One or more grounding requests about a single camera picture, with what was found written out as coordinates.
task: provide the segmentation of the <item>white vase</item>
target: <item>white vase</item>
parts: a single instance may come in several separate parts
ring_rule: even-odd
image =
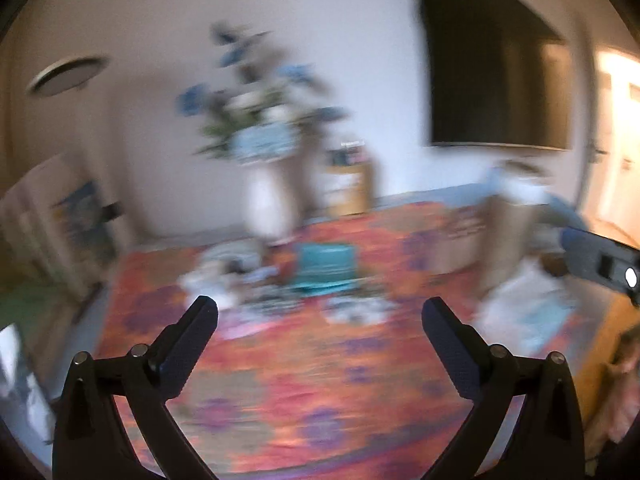
[[[271,245],[284,244],[301,223],[296,195],[281,161],[246,165],[244,223],[250,234]]]

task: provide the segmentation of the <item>wall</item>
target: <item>wall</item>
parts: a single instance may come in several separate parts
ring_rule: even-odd
[[[523,1],[572,45],[573,149],[538,156],[556,177],[557,191],[572,200],[590,117],[590,42],[624,50],[635,44],[607,0]],[[271,41],[288,48],[290,60],[315,64],[332,101],[353,113],[344,129],[362,136],[378,163],[379,195],[477,181],[514,152],[424,147],[427,67],[415,9],[417,0],[31,0],[21,17],[29,32],[15,92],[68,54],[106,52],[113,63],[80,94],[22,99],[14,110],[24,125],[20,148],[34,164],[73,144],[73,110],[84,104],[91,112],[80,122],[109,139],[116,184],[153,234],[241,221],[242,171],[191,156],[204,143],[203,119],[181,118],[174,109],[187,86],[232,83],[228,71],[214,69],[220,49],[208,39],[210,23],[224,18],[272,30]]]

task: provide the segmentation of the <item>bright light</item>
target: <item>bright light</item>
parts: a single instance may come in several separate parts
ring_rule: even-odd
[[[625,278],[626,282],[631,288],[634,288],[638,284],[638,277],[636,276],[636,272],[631,267],[626,270]]]

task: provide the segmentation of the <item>television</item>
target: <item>television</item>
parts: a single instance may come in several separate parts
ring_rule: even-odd
[[[422,0],[431,144],[568,148],[567,42],[520,0]]]

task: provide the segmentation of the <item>silver bolt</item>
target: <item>silver bolt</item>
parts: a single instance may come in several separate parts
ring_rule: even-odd
[[[491,345],[490,352],[492,356],[497,357],[498,359],[507,357],[509,354],[509,351],[502,345]]]
[[[560,352],[551,352],[551,354],[549,355],[551,357],[551,360],[557,365],[563,365],[566,361],[566,358]]]
[[[81,365],[87,360],[88,357],[89,357],[89,352],[85,352],[85,351],[78,352],[76,355],[74,355],[74,364]]]
[[[149,347],[144,343],[138,343],[137,345],[133,345],[131,347],[131,355],[133,357],[142,357],[146,354],[146,351],[149,350]]]

